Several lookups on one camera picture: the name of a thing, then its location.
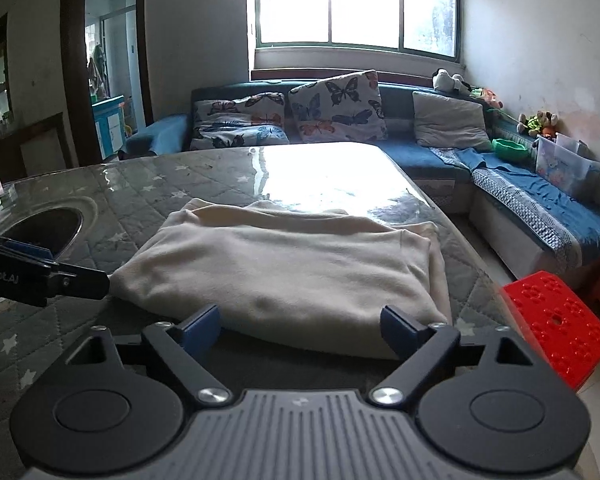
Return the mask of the cream knit sweater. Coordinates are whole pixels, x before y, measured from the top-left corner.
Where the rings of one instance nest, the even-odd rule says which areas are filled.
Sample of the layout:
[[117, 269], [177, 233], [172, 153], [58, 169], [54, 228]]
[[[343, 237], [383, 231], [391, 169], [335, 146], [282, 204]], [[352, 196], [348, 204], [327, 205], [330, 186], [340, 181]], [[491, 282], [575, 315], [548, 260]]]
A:
[[111, 274], [110, 292], [164, 318], [217, 306], [228, 330], [342, 356], [388, 359], [381, 310], [451, 321], [437, 227], [270, 202], [195, 198]]

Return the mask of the round black induction cooker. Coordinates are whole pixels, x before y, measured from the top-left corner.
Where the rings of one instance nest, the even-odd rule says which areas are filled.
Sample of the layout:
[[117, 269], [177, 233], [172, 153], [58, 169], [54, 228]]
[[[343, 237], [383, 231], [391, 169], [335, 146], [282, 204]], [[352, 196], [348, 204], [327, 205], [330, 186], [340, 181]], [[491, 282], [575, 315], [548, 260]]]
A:
[[18, 242], [48, 249], [59, 257], [78, 236], [83, 226], [81, 211], [73, 207], [45, 209], [17, 221], [2, 235]]

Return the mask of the dark wooden side table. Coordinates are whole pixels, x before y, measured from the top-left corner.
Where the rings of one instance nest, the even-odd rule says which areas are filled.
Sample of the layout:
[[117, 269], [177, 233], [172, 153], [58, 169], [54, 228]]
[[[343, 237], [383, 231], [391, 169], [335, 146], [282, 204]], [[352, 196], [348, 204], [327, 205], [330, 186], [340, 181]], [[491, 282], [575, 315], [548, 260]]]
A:
[[0, 141], [0, 178], [3, 182], [72, 167], [61, 113], [23, 127]]

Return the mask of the blue white cabinet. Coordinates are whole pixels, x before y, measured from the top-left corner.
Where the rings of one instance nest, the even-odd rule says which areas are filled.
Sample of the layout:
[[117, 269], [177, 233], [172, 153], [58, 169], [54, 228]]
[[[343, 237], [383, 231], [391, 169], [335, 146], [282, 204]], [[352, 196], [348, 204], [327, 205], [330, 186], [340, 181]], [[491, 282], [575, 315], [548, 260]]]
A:
[[125, 140], [124, 96], [114, 96], [92, 104], [94, 124], [102, 159], [122, 148]]

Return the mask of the blue corner sofa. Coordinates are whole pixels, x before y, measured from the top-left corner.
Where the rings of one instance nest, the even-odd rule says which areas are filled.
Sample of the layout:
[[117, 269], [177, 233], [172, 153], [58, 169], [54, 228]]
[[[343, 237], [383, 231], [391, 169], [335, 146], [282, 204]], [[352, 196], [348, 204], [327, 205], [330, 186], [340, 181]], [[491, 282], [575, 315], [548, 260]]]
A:
[[[121, 159], [175, 154], [193, 148], [201, 122], [201, 101], [238, 100], [281, 93], [291, 143], [300, 136], [288, 101], [289, 91], [306, 81], [251, 81], [195, 89], [188, 114], [157, 120], [123, 144]], [[600, 208], [578, 202], [531, 171], [531, 162], [511, 165], [491, 153], [455, 154], [425, 148], [413, 133], [413, 93], [440, 96], [422, 87], [380, 84], [388, 139], [366, 141], [384, 151], [446, 214], [467, 217], [486, 244], [516, 278], [539, 270], [580, 283], [600, 263]]]

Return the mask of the green plastic basin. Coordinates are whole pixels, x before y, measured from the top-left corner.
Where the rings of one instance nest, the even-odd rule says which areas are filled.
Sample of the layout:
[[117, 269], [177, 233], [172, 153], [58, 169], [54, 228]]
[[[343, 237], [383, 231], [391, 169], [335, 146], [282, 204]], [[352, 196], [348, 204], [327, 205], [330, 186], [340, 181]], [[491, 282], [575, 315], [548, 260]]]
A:
[[523, 162], [528, 157], [524, 144], [503, 138], [492, 140], [492, 150], [504, 162]]

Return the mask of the white grey cushion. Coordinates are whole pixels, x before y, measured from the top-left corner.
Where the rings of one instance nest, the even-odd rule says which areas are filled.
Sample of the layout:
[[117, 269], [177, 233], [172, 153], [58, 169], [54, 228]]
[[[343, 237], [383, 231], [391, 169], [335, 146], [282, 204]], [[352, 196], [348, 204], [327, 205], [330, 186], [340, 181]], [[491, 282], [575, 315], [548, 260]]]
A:
[[491, 151], [479, 103], [414, 91], [414, 135], [425, 148], [474, 148]]

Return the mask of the small butterfly cushion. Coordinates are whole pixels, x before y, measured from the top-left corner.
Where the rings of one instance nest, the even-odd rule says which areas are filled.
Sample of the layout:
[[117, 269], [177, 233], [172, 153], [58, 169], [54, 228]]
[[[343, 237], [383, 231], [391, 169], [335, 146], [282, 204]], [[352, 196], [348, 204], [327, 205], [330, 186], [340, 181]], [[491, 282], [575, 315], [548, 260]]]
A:
[[196, 101], [192, 151], [286, 145], [286, 101], [283, 93], [262, 92], [241, 99]]

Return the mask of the large butterfly cushion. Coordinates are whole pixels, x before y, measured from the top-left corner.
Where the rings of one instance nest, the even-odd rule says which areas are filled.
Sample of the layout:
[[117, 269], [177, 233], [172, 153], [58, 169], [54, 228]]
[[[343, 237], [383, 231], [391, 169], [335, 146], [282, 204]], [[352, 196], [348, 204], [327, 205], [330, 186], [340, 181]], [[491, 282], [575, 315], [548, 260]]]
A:
[[288, 100], [303, 142], [388, 138], [376, 70], [302, 84], [288, 92]]

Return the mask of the clear plastic storage box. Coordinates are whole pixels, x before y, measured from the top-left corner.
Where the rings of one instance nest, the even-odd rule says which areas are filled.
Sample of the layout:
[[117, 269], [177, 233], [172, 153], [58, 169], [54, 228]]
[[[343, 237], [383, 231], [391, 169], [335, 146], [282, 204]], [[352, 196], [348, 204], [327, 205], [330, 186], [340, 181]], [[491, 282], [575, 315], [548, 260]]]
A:
[[583, 202], [593, 196], [600, 176], [600, 162], [582, 156], [577, 150], [581, 142], [571, 145], [539, 138], [535, 171], [552, 185], [576, 200]]

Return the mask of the orange green plush toy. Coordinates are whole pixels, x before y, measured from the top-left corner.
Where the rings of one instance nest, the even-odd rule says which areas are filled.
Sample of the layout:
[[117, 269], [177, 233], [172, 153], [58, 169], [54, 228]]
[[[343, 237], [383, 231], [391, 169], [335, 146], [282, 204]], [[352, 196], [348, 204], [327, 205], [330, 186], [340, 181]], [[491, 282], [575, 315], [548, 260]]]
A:
[[491, 89], [481, 87], [473, 88], [471, 90], [471, 95], [475, 99], [485, 102], [487, 106], [496, 108], [497, 110], [501, 110], [503, 108], [503, 102]]

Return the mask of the colourful plush toys pile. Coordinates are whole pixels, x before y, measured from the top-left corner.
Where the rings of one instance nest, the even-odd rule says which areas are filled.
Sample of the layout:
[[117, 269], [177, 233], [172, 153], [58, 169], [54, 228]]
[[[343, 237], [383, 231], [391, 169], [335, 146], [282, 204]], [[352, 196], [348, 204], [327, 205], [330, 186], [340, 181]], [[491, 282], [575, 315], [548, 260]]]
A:
[[559, 115], [549, 110], [538, 110], [534, 115], [520, 114], [517, 122], [517, 132], [536, 138], [554, 140], [557, 136]]

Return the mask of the panda plush toy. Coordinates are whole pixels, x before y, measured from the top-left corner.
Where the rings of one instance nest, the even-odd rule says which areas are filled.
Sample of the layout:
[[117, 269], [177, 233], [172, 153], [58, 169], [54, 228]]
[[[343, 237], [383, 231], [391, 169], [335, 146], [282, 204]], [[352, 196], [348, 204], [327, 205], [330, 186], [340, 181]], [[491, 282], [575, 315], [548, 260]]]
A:
[[432, 75], [432, 88], [444, 93], [456, 93], [468, 96], [472, 91], [471, 85], [464, 81], [461, 74], [451, 75], [444, 68], [438, 68]]

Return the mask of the green framed window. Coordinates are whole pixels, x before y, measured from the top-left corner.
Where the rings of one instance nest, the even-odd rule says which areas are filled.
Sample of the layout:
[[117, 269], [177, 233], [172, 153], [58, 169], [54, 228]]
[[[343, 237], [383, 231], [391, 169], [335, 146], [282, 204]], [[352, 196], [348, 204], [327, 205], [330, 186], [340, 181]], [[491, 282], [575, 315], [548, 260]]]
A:
[[254, 0], [254, 12], [260, 48], [460, 53], [458, 0]]

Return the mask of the dark wooden door frame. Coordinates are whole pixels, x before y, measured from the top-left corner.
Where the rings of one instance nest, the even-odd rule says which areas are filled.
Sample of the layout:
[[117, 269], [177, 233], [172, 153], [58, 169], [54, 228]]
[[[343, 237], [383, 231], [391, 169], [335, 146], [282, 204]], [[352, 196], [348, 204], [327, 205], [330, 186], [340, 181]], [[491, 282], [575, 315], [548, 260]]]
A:
[[[81, 166], [120, 153], [154, 122], [145, 0], [60, 0], [60, 54], [71, 139]], [[124, 96], [125, 140], [102, 159], [92, 104]]]

